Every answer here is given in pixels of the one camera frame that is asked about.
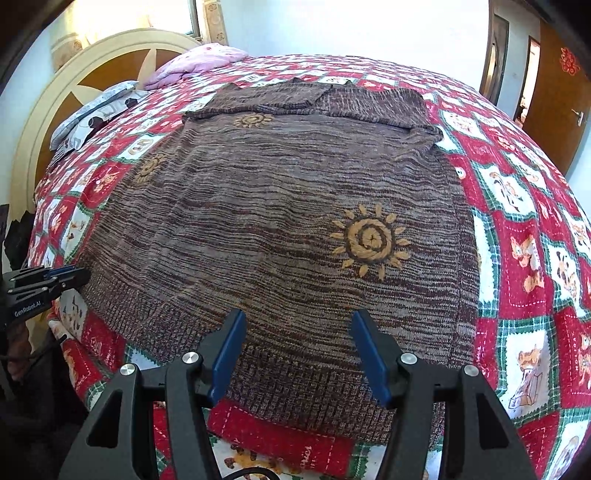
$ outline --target blue gripper pad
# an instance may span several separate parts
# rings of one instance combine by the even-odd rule
[[[46,277],[47,278],[51,278],[51,277],[57,277],[59,275],[62,275],[64,273],[67,273],[71,270],[75,270],[76,266],[75,265],[67,265],[65,267],[60,267],[60,268],[54,268],[53,270],[49,270],[47,272]]]
[[[392,337],[378,330],[365,310],[354,312],[351,318],[350,334],[355,341],[355,346],[361,357],[361,365],[374,398],[379,401],[381,406],[387,407],[392,400],[389,389],[389,369],[396,368],[396,364],[387,365],[376,342],[386,343],[386,345],[392,342],[393,345],[389,345],[388,353],[393,355],[387,355],[392,358],[399,355],[400,347]]]
[[[225,335],[219,353],[212,365],[212,383],[207,397],[212,405],[224,396],[236,361],[242,350],[242,342],[246,338],[246,315],[242,310],[233,309],[222,325],[221,330],[210,335]]]

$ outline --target white wall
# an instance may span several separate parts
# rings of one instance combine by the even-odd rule
[[[591,219],[591,121],[587,120],[583,138],[566,174],[574,196]]]
[[[497,107],[513,118],[521,99],[530,36],[540,41],[540,19],[511,0],[494,0],[495,14],[509,22],[509,47]]]
[[[18,64],[0,95],[0,204],[10,200],[12,158],[22,128],[52,77],[50,38],[46,28]],[[7,268],[8,260],[3,257],[2,269]]]
[[[223,0],[230,45],[252,56],[359,55],[480,88],[488,0]]]

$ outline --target bedspread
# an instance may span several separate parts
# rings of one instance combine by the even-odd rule
[[[545,154],[504,113],[458,81],[360,57],[289,55],[247,59],[157,90],[42,179],[30,264],[75,261],[114,186],[181,125],[185,111],[205,106],[227,82],[262,86],[296,76],[422,94],[474,219],[480,268],[474,362],[513,419],[538,477],[559,478],[591,434],[591,227]],[[110,331],[74,291],[64,293],[54,309],[51,327],[68,335],[64,357],[89,408],[123,363],[156,366]],[[385,449],[274,425],[229,400],[209,413],[208,425],[223,475],[259,464],[286,479],[319,477],[310,471],[369,479]],[[155,438],[161,478],[172,478],[161,408]],[[430,478],[437,477],[440,458],[441,442],[427,459]]]

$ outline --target red decoration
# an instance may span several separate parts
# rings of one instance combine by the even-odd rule
[[[560,65],[562,69],[569,75],[575,76],[581,69],[577,58],[573,55],[568,48],[561,48],[562,55],[560,56]]]

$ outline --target screw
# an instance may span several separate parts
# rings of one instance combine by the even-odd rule
[[[124,375],[127,377],[127,375],[131,375],[133,372],[135,372],[135,365],[134,364],[125,364],[124,366],[122,366],[119,369],[119,372],[121,373],[121,375]]]
[[[199,354],[197,352],[187,352],[183,355],[183,362],[186,364],[193,364],[199,360]]]
[[[402,360],[403,364],[414,365],[417,363],[417,356],[414,353],[403,353],[400,356],[400,360]]]
[[[477,377],[478,373],[480,373],[480,370],[478,370],[478,367],[474,365],[466,365],[464,367],[464,373],[469,377]]]

